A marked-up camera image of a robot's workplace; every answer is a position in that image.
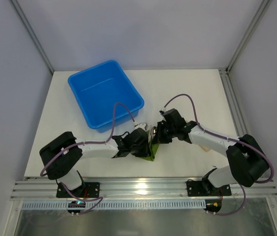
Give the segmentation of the green paper napkin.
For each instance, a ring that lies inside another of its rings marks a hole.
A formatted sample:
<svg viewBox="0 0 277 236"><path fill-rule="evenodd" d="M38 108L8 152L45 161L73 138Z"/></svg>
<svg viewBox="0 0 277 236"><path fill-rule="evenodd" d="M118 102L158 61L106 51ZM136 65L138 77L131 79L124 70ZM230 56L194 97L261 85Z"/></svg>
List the green paper napkin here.
<svg viewBox="0 0 277 236"><path fill-rule="evenodd" d="M139 157L139 158L152 162L155 160L156 153L159 148L159 144L153 143L155 138L155 131L149 130L146 133L148 134L148 152L146 156Z"/></svg>

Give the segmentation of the silver spoon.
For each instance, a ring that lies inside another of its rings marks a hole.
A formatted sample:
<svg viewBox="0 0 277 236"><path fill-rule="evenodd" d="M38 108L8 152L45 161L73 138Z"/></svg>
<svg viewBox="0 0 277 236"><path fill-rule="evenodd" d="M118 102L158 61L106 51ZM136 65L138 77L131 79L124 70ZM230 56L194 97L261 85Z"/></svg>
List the silver spoon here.
<svg viewBox="0 0 277 236"><path fill-rule="evenodd" d="M157 127L153 126L153 127L151 128L150 134L151 134L151 135L155 135L156 132L157 132Z"/></svg>

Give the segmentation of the beige cutlery tray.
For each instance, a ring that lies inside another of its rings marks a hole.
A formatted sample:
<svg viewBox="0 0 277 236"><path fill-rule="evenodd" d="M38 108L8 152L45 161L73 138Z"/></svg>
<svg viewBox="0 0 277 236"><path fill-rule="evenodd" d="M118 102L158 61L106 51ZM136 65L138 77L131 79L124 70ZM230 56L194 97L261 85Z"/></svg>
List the beige cutlery tray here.
<svg viewBox="0 0 277 236"><path fill-rule="evenodd" d="M211 149L206 146L200 146L205 152L209 152Z"/></svg>

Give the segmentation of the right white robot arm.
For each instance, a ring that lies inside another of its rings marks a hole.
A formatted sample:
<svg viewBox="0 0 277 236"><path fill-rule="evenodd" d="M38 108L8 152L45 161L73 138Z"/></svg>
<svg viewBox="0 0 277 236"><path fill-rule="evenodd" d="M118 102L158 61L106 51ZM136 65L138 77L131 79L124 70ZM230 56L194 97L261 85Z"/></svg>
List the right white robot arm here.
<svg viewBox="0 0 277 236"><path fill-rule="evenodd" d="M201 179L201 188L208 195L230 184L251 187L270 168L251 135L229 137L214 133L195 121L185 121L176 109L160 111L160 114L163 120L157 123L153 144L169 144L177 138L188 144L205 146L227 159L227 166L213 168Z"/></svg>

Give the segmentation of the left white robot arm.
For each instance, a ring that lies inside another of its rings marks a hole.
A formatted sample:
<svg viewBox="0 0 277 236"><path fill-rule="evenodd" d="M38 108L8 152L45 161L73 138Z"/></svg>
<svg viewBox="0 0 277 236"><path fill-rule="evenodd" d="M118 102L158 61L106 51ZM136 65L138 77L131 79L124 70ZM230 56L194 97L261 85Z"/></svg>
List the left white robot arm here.
<svg viewBox="0 0 277 236"><path fill-rule="evenodd" d="M128 155L143 158L151 155L149 134L143 128L131 133L114 135L109 141L81 141L71 131L64 132L39 151L44 168L41 176L47 176L57 183L57 198L74 195L82 198L87 193L90 198L98 198L92 193L79 171L74 169L78 161L90 158L122 158Z"/></svg>

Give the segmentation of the blue plastic bin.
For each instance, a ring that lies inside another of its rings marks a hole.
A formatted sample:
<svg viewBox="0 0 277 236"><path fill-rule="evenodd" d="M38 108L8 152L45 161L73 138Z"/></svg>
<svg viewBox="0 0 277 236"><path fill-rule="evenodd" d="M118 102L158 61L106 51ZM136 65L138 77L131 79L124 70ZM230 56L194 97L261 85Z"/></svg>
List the blue plastic bin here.
<svg viewBox="0 0 277 236"><path fill-rule="evenodd" d="M144 107L144 99L127 77L119 63L108 60L77 72L68 78L68 85L89 128L99 133L111 129L115 103L115 125L136 117Z"/></svg>

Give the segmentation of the aluminium front rail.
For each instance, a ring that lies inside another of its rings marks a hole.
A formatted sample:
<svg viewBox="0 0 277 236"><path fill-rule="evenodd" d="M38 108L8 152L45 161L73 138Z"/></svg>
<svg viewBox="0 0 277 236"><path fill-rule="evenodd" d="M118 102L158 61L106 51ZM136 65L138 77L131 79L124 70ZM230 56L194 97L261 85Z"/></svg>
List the aluminium front rail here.
<svg viewBox="0 0 277 236"><path fill-rule="evenodd" d="M186 199L193 192L196 177L93 177L85 182L97 182L99 196L109 200L129 199ZM46 177L28 177L17 181L12 189L12 200L54 200L58 183ZM241 188L238 184L228 184L217 191L215 197L227 198L275 198L277 188L274 182L255 183L250 188Z"/></svg>

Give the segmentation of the right aluminium side rail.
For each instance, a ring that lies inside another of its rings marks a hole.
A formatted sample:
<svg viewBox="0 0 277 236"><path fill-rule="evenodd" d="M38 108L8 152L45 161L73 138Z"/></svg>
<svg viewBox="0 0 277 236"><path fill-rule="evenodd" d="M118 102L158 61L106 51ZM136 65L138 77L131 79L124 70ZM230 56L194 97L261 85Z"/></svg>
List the right aluminium side rail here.
<svg viewBox="0 0 277 236"><path fill-rule="evenodd" d="M225 68L219 68L219 75L221 78L222 86L228 102L230 113L232 116L235 131L238 136L248 134L248 128L244 121L244 116L240 108L239 100L231 82L230 76Z"/></svg>

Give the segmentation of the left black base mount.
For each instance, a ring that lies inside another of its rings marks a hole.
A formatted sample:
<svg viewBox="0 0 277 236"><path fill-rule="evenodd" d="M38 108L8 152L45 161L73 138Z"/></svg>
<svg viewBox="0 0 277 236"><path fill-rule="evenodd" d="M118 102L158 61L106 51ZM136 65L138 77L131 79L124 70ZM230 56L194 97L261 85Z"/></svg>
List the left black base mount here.
<svg viewBox="0 0 277 236"><path fill-rule="evenodd" d="M98 198L100 192L99 182L84 182L81 186L74 190L70 190L75 197L84 198ZM65 190L62 182L57 184L57 198L70 198L71 195Z"/></svg>

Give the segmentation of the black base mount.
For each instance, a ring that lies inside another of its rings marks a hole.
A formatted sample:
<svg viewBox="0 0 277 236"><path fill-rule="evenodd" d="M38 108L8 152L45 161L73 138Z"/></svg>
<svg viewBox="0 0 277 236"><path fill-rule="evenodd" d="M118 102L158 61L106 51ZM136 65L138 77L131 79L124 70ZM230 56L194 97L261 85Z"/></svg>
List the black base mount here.
<svg viewBox="0 0 277 236"><path fill-rule="evenodd" d="M75 197L84 198L98 198L100 192L99 182L84 182L81 186L74 190L70 190ZM57 184L57 198L70 198L71 195L65 190L62 182Z"/></svg>
<svg viewBox="0 0 277 236"><path fill-rule="evenodd" d="M232 195L230 185L214 187L208 181L189 179L186 181L186 187L189 197L218 197Z"/></svg>

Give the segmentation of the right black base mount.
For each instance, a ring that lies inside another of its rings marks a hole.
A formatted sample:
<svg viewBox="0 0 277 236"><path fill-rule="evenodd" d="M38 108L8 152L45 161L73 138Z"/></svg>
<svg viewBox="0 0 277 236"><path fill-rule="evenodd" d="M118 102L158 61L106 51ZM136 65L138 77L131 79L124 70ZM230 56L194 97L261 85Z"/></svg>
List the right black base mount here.
<svg viewBox="0 0 277 236"><path fill-rule="evenodd" d="M230 185L214 187L208 181L189 179L186 181L186 187L189 197L218 197L232 195Z"/></svg>

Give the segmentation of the right aluminium frame post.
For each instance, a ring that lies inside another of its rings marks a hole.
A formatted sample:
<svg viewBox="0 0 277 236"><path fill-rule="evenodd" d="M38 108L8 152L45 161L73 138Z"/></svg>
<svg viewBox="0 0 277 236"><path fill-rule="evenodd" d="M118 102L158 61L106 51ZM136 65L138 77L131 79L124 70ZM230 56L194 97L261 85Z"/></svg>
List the right aluminium frame post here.
<svg viewBox="0 0 277 236"><path fill-rule="evenodd" d="M235 66L236 62L240 58L241 54L243 53L243 50L248 45L250 39L252 38L254 32L256 31L257 27L259 26L262 18L266 14L268 8L270 7L272 0L262 0L260 5L258 6L256 12L254 13L247 29L245 30L238 46L236 47L236 50L234 54L231 57L231 60L225 69L226 72L229 74L233 67Z"/></svg>

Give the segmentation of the aluminium frame post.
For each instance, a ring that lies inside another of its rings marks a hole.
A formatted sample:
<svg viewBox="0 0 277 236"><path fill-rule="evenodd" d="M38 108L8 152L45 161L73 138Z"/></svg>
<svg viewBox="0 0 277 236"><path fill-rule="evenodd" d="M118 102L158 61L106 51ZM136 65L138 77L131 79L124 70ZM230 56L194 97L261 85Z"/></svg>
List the aluminium frame post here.
<svg viewBox="0 0 277 236"><path fill-rule="evenodd" d="M43 59L45 65L47 66L48 70L50 71L50 73L53 75L55 70L54 67L52 66L45 50L43 49L33 27L31 26L25 12L23 11L20 3L18 0L9 0L11 6L13 7L16 15L18 16L18 18L20 19L20 21L22 22L23 26L25 27L30 39L32 40L32 42L34 43L36 49L39 52L39 55L41 56L41 58Z"/></svg>
<svg viewBox="0 0 277 236"><path fill-rule="evenodd" d="M241 54L243 53L243 50L248 45L250 39L252 38L254 32L256 31L257 27L259 26L262 18L266 14L268 8L270 7L272 0L262 0L260 5L258 6L256 12L254 13L247 29L245 30L238 46L236 47L236 50L234 54L231 57L231 60L225 69L226 72L229 74L233 67L235 66L236 62L240 58Z"/></svg>

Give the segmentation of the left aluminium frame post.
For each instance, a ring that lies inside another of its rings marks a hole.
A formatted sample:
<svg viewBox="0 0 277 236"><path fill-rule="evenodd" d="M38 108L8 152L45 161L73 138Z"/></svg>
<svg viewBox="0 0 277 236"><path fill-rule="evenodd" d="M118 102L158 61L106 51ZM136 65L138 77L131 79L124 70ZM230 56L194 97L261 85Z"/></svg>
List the left aluminium frame post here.
<svg viewBox="0 0 277 236"><path fill-rule="evenodd" d="M45 50L43 49L33 27L31 26L25 12L23 11L20 3L18 0L9 0L11 6L13 7L16 15L18 16L18 18L20 19L20 21L22 22L23 26L25 27L30 39L32 40L32 42L34 43L36 49L39 52L39 55L41 56L41 58L43 59L45 65L47 66L48 70L50 71L50 73L53 75L55 70L54 67L52 66Z"/></svg>

